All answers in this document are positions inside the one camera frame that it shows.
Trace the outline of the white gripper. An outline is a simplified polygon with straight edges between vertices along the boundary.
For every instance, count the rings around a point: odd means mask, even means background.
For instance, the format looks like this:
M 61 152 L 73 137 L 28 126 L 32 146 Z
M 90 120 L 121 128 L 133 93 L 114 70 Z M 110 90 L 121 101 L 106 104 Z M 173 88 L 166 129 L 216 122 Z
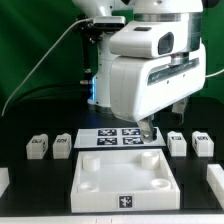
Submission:
M 189 95 L 205 82 L 206 52 L 203 44 L 189 54 L 189 61 L 171 65 L 171 57 L 141 59 L 117 57 L 110 75 L 110 102 L 113 114 L 137 122 L 143 142 L 157 139 L 150 115 L 172 106 L 174 122 L 184 122 Z

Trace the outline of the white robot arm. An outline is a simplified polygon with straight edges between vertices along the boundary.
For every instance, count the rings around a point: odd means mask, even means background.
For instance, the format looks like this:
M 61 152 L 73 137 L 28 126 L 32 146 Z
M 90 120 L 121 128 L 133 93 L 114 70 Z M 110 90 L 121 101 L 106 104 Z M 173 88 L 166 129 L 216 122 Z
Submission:
M 222 0 L 72 0 L 101 38 L 93 104 L 136 123 L 152 142 L 153 115 L 171 107 L 184 116 L 187 98 L 203 88 L 205 8 Z

